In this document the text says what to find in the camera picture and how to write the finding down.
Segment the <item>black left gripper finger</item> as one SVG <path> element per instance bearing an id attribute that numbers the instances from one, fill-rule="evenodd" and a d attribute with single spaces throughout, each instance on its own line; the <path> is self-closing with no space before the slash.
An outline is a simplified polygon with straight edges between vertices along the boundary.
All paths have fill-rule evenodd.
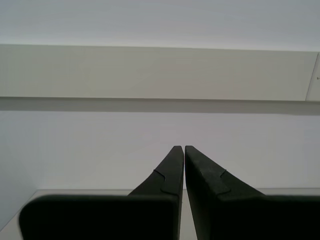
<path id="1" fill-rule="evenodd" d="M 317 240 L 320 198 L 266 195 L 191 145 L 185 179 L 199 240 Z"/>
<path id="2" fill-rule="evenodd" d="M 50 194 L 27 203 L 18 223 L 25 240 L 177 240 L 184 152 L 174 146 L 128 195 Z"/>

